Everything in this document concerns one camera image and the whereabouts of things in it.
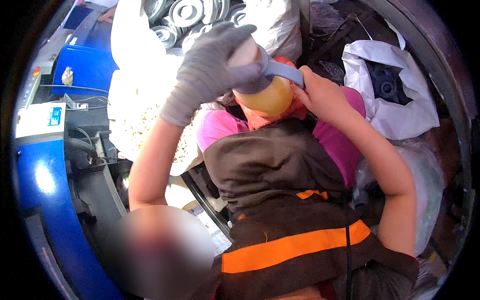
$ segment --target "orange reflective stripe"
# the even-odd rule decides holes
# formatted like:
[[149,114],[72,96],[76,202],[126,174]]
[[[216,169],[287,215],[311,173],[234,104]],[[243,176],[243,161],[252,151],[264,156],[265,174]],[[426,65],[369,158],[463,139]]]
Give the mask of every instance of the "orange reflective stripe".
[[[351,245],[360,243],[370,234],[370,229],[361,220],[350,225],[349,229]],[[301,255],[346,247],[345,234],[345,228],[321,229],[240,248],[222,255],[222,272],[260,270]]]
[[313,194],[320,195],[324,200],[327,200],[327,192],[319,192],[318,190],[306,190],[304,192],[299,192],[297,193],[297,196],[304,200],[307,199],[308,197],[312,196]]

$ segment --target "gray bottle handle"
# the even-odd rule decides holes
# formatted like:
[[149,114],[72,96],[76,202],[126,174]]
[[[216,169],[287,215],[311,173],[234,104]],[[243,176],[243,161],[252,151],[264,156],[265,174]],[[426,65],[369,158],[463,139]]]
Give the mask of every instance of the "gray bottle handle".
[[303,83],[302,72],[300,72],[294,67],[290,67],[283,63],[274,61],[268,56],[265,49],[263,49],[261,46],[258,46],[258,48],[262,52],[262,60],[264,63],[264,71],[262,72],[263,75],[275,75],[275,76],[287,78],[288,80],[293,81],[301,89],[305,88],[305,84]]

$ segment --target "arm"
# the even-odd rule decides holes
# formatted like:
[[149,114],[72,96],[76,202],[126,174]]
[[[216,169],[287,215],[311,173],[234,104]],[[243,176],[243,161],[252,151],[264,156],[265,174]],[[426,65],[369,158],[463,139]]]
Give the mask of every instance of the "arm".
[[197,39],[185,55],[177,85],[166,99],[130,171],[130,211],[147,205],[167,205],[165,189],[183,128],[202,103],[213,101],[229,88],[258,77],[261,65],[228,67],[228,57],[256,30],[220,23]]
[[165,188],[183,127],[158,118],[130,170],[130,211],[146,205],[167,205]]
[[385,193],[378,239],[386,248],[414,256],[417,199],[410,168],[395,147],[350,106],[338,85],[306,66],[300,71],[307,92],[294,87],[294,93],[319,119],[355,144]]

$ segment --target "blue sticker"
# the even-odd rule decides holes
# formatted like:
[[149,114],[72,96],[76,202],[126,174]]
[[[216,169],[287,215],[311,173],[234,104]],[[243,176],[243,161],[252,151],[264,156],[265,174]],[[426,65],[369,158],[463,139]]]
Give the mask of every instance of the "blue sticker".
[[61,108],[50,108],[49,117],[48,117],[48,125],[59,125],[60,118],[61,118]]

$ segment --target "red emergency stop button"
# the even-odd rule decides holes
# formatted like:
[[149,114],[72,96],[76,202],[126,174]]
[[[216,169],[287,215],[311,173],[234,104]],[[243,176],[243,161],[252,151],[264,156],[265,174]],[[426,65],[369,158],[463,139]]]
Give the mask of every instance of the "red emergency stop button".
[[35,70],[33,70],[33,76],[37,76],[40,74],[40,67],[35,67]]

